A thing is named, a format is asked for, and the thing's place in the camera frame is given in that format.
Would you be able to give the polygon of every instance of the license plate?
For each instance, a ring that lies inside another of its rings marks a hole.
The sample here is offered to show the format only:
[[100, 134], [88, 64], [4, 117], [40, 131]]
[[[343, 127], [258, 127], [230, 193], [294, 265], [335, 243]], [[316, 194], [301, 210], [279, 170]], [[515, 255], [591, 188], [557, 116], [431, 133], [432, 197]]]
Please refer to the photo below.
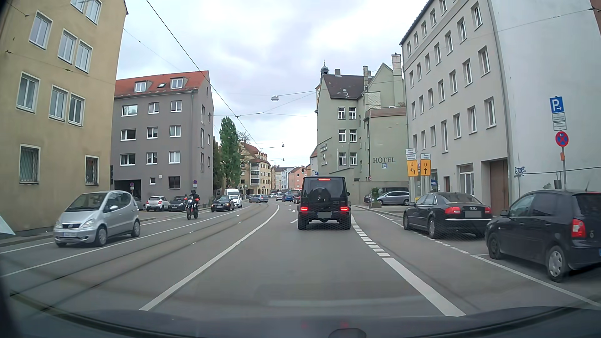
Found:
[[465, 218], [482, 218], [482, 211], [466, 211]]

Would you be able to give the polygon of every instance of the black hatchback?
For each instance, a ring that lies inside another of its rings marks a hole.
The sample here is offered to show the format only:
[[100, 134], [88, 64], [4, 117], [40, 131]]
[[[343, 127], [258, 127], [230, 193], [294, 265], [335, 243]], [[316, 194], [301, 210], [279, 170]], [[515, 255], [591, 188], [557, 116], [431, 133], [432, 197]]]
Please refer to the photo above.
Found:
[[544, 264], [560, 282], [571, 269], [601, 263], [601, 193], [531, 191], [488, 224], [486, 245], [490, 258]]

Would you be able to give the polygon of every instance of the windshield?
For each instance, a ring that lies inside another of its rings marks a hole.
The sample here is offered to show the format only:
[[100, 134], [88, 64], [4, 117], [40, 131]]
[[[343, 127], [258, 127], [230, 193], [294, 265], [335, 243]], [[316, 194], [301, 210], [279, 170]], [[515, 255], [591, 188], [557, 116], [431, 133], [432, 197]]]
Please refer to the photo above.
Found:
[[92, 194], [82, 194], [71, 203], [71, 205], [65, 210], [66, 212], [73, 211], [88, 211], [98, 210], [102, 201], [105, 200], [106, 193], [98, 192]]

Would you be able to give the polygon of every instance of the tree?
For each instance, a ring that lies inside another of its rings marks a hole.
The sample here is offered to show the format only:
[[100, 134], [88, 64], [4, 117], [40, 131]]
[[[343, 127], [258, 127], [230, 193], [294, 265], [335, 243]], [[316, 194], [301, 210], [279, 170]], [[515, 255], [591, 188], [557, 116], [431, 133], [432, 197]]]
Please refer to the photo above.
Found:
[[213, 190], [221, 189], [224, 183], [224, 167], [221, 162], [221, 151], [217, 141], [213, 139]]
[[240, 183], [240, 141], [236, 125], [229, 117], [221, 119], [221, 163], [223, 164], [223, 177], [227, 188], [237, 187]]

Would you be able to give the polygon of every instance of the road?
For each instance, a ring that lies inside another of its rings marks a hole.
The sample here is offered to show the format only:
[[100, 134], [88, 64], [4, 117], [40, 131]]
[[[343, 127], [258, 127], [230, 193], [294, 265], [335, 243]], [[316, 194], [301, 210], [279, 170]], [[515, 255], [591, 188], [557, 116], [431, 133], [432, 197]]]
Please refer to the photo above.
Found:
[[556, 284], [544, 267], [491, 260], [482, 239], [437, 241], [401, 218], [353, 208], [353, 229], [296, 227], [296, 205], [244, 203], [197, 220], [142, 224], [107, 246], [43, 240], [0, 250], [18, 319], [61, 309], [189, 318], [462, 316], [527, 306], [601, 309], [601, 269]]

